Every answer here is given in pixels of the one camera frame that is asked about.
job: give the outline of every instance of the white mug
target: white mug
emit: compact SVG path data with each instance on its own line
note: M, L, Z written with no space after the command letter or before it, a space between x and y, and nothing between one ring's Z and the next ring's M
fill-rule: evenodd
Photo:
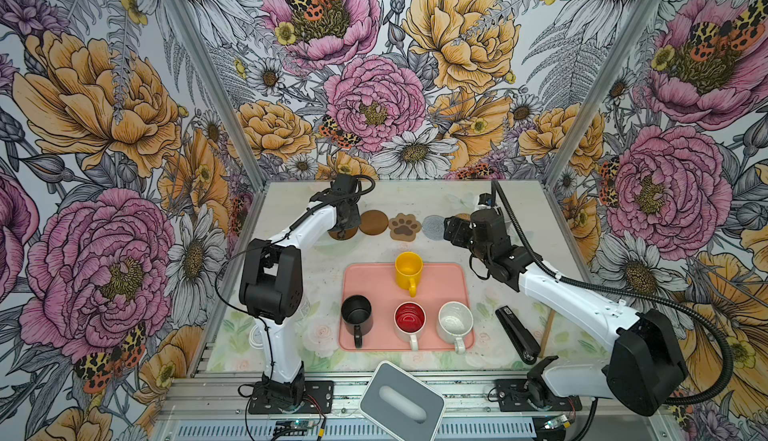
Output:
M406 304L416 306L420 313L418 313L417 318L419 319L418 323L421 324L421 327L419 327L416 331L405 331L400 327L400 323L398 323L398 311L400 311L400 308L405 306ZM401 340L407 342L411 345L412 351L418 351L418 338L421 337L422 333L424 332L424 326L427 325L427 314L426 311L424 311L424 308L418 304L414 303L413 301L408 301L406 303L401 304L400 306L395 309L395 315L394 315L394 321L395 321L395 334L397 334L397 337Z
M456 353L464 354L467 350L464 337L472 331L475 323L472 312L458 301L445 303L437 315L437 334L440 339L456 346Z

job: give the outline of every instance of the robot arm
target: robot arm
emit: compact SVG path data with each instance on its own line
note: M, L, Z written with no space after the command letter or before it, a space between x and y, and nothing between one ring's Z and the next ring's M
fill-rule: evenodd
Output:
M487 201L481 196L481 202ZM538 407L554 397L616 398L632 411L650 416L687 377L683 354L670 321L662 313L639 313L624 300L561 282L535 261L558 273L524 247L512 245L504 216L493 208L476 210L470 220L446 219L444 238L470 250L488 275L550 306L589 333L610 359L573 363L542 359L528 374L530 399Z
M316 193L292 225L268 240L248 244L240 279L240 302L259 318L266 365L262 383L271 403L288 410L301 403L304 369L296 346L293 314L304 292L301 252L327 232L360 225L357 200L375 184L360 190L359 177L340 174L329 189Z

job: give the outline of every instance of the brown round coaster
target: brown round coaster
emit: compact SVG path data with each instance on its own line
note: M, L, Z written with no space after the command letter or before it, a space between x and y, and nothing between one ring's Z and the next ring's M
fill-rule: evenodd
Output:
M337 231L335 233L332 233L330 231L328 232L328 235L337 241L346 241L356 234L357 234L356 227L353 227L352 229Z
M360 231L369 236L380 235L389 226L389 217L379 210L371 209L360 215Z

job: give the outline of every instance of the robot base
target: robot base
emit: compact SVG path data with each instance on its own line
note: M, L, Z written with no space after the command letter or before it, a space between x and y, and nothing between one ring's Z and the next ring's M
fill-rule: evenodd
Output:
M333 381L305 381L305 393L311 395L320 403L323 413L330 413L333 402ZM317 409L304 401L298 409L285 409L273 400L268 400L263 389L257 389L248 401L248 414L317 414Z
M498 397L498 408L502 413L542 411L536 409L529 402L530 398L526 388L527 379L496 379L496 396ZM552 407L553 411L570 411L571 403L575 411L581 411L581 400L577 396L569 398L558 398L550 396L547 398L547 405Z

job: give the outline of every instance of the floral tablecloth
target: floral tablecloth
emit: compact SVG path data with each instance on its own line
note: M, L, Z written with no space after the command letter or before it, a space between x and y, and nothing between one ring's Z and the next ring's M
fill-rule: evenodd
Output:
M282 230L301 214L312 194L327 186L324 182L273 183L255 237L269 237ZM503 181L502 186L534 249L563 273L581 279L541 185L537 181ZM360 213L377 209L389 217L398 213L414 214L418 221L430 215L471 213L478 196L489 189L487 182L479 181L380 181L371 194L361 198ZM427 234L427 230L419 232L413 242L395 241L389 236L389 230L378 236L358 232L347 241L335 241L323 235L312 249L302 253L308 313L296 323L296 335L308 373L371 371L384 359L404 369L418 370L526 369L494 311L509 305L541 342L549 308L493 279L478 279L469 269L465 250L447 241L430 239ZM512 242L515 241L516 236L512 236ZM404 251L415 251L426 263L453 262L464 269L470 308L475 317L475 345L466 354L453 351L352 353L339 348L344 270L352 263L393 262ZM236 303L236 290L232 302ZM216 334L207 371L258 372L264 368L262 351L249 343L254 323L252 317L227 310ZM606 354L587 333L559 315L554 317L545 353L569 359Z

